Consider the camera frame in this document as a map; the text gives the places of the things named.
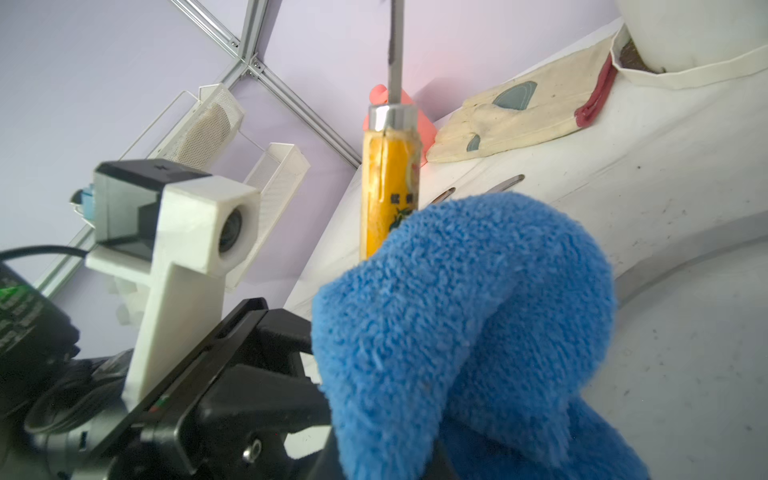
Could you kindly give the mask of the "lower white mesh shelf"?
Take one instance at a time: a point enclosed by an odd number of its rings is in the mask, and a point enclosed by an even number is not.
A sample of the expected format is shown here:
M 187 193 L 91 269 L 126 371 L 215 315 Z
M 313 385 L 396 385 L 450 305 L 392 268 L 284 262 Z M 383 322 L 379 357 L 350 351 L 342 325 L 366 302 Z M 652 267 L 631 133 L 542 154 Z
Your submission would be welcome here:
M 309 161 L 296 144 L 273 142 L 246 177 L 244 183 L 260 191 L 258 237 L 246 259 L 227 275 L 229 292 L 246 276 L 309 169 Z

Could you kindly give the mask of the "white mesh shelf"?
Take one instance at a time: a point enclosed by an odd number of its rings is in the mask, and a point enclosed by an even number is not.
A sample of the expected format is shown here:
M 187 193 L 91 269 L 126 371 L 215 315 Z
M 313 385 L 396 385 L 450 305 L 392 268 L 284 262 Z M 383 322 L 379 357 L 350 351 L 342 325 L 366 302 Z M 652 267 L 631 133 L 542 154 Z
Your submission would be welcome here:
M 223 84 L 180 92 L 120 155 L 208 171 L 239 133 L 245 110 Z
M 258 237 L 246 259 L 227 275 L 229 292 L 246 276 L 309 169 L 309 161 L 296 144 L 273 142 L 246 177 L 244 183 L 260 191 Z

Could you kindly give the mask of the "upper white mesh shelf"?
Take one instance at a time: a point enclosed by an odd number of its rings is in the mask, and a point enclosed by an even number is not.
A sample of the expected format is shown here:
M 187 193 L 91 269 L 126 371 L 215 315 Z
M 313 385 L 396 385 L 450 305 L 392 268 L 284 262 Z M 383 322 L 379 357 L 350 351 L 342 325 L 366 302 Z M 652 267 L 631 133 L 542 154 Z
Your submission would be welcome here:
M 239 133 L 245 110 L 223 84 L 180 92 L 120 155 L 208 171 Z

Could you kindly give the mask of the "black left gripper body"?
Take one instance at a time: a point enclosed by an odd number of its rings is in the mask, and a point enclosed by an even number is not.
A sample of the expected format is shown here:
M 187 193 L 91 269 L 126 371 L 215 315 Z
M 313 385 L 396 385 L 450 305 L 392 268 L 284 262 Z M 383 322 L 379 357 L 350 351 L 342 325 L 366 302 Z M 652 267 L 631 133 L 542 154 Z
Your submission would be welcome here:
M 241 302 L 99 445 L 80 479 L 312 479 L 318 454 L 292 458 L 288 435 L 330 422 L 305 374 L 311 324 L 261 299 Z

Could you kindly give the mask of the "potted green plant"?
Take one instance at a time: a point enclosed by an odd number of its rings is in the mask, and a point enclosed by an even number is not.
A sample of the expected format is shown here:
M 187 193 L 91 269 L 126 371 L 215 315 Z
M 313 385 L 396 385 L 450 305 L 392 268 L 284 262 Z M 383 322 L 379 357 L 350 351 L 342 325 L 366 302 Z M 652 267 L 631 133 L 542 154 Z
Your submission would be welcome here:
M 614 67 L 638 86 L 681 90 L 767 68 L 762 0 L 618 1 L 624 25 L 612 40 Z

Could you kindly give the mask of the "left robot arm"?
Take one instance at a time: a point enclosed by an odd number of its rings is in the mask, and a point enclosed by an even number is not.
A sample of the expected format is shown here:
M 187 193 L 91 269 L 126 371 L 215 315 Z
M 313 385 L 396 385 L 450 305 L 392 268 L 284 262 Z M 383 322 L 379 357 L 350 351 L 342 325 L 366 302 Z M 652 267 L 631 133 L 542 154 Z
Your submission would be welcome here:
M 80 360 L 78 330 L 1 270 L 1 475 L 5 479 L 339 479 L 334 440 L 299 459 L 288 435 L 330 409 L 305 375 L 306 320 L 241 302 L 136 407 L 123 356 Z

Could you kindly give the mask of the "blue microfibre rag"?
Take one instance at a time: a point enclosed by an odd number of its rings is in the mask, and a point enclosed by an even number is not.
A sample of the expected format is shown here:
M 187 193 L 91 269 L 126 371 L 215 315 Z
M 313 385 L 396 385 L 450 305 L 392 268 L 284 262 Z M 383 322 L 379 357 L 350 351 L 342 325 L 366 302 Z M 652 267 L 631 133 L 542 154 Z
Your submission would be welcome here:
M 312 343 L 350 479 L 417 479 L 441 442 L 462 479 L 645 479 L 581 396 L 607 353 L 612 269 L 517 193 L 431 206 L 322 287 Z

